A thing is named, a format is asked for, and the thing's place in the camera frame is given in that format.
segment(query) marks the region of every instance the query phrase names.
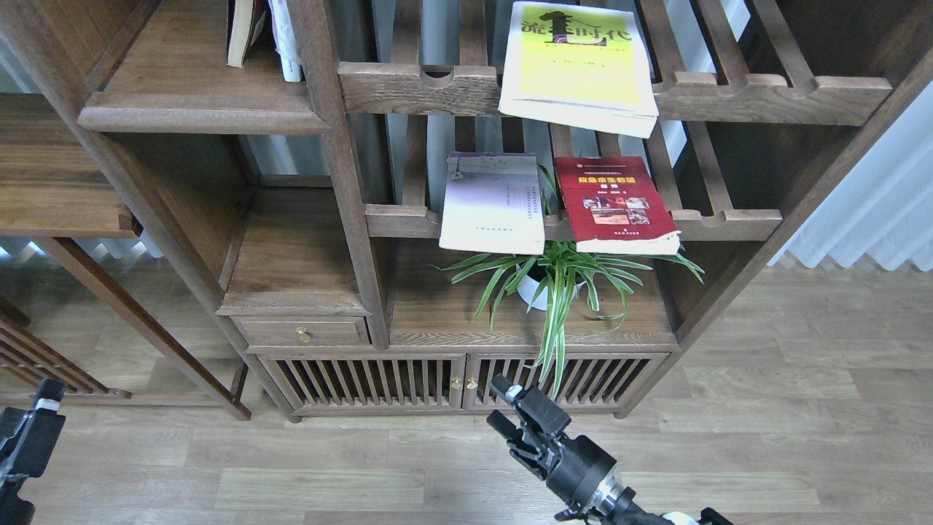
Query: brass knob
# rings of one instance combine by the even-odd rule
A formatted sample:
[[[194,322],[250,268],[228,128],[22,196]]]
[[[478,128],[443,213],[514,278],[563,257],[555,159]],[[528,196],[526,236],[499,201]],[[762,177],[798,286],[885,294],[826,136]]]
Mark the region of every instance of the brass knob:
[[[299,343],[306,343],[306,344],[311,343],[311,334],[308,333],[308,330],[306,328],[304,328],[303,326],[300,328],[296,328],[295,332],[298,333]]]

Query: wooden cabinet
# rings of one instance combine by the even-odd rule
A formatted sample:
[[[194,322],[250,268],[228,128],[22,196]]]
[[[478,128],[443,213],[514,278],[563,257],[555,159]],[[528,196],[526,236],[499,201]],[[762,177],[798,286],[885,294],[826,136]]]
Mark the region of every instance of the wooden cabinet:
[[[672,165],[659,126],[646,157],[707,276],[700,285],[659,264],[614,332],[585,305],[572,313],[559,401],[620,416],[933,76],[929,2],[747,0],[752,22],[736,39],[718,0],[693,0],[716,73],[686,70],[662,0],[635,4],[661,118],[683,121],[688,137]],[[270,47],[246,68],[223,65],[225,5],[16,0],[0,7],[0,30],[291,419],[485,411],[491,374],[534,382],[525,365],[540,316],[509,298],[490,330],[472,319],[480,283],[452,286],[428,266],[456,254],[437,248],[442,217],[425,201],[427,115],[454,116],[460,150],[476,147],[476,118],[501,117],[488,3],[459,4],[458,64],[426,66],[420,1],[398,0],[382,63],[340,55],[347,35],[375,49],[369,2],[289,2],[307,72],[297,84],[281,80]],[[387,113],[410,115],[399,195]],[[526,149],[520,121],[495,125],[505,151]],[[579,133],[549,132],[550,154],[578,150]],[[237,134],[320,135],[332,187],[260,187]],[[591,139],[620,152],[616,136]],[[546,231],[567,238],[566,217],[547,217]]]

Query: drawer front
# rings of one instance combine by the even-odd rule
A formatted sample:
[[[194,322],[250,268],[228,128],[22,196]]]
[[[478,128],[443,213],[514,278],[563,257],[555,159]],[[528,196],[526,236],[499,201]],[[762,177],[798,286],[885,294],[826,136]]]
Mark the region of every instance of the drawer front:
[[[366,322],[352,317],[234,317],[251,346],[368,345]]]

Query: cabinet door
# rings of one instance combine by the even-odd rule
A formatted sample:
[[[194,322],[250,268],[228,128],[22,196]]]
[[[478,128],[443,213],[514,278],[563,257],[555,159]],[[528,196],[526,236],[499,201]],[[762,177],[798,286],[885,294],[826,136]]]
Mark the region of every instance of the cabinet door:
[[[292,403],[295,416],[444,411],[461,406],[463,355],[259,358]]]
[[[615,412],[635,395],[668,355],[651,353],[579,353],[569,354],[564,381],[555,399],[564,409]],[[550,395],[554,382],[551,367],[544,380],[540,368],[532,367],[536,355],[470,355],[466,361],[466,389],[463,407],[501,408],[508,406],[489,389],[493,377],[501,374],[525,388],[536,386]]]

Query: wooden floor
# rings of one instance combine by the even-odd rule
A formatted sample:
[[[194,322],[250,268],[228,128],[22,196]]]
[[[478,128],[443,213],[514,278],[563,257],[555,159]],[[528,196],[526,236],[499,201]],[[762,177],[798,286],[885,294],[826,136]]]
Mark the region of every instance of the wooden floor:
[[[113,273],[183,343],[225,357],[167,264],[121,264]],[[26,266],[0,268],[0,295],[32,297],[23,309],[53,346],[97,355],[102,375],[110,361],[111,382],[171,383],[105,307],[54,271],[30,284],[45,274]],[[927,524],[931,318],[931,275],[768,269],[627,419],[577,416],[570,430],[618,458],[617,477],[651,511]],[[34,524],[531,525],[561,510],[482,417],[289,424],[255,388],[249,405],[254,419],[237,422],[212,408],[65,403],[49,468],[21,492],[38,508]]]

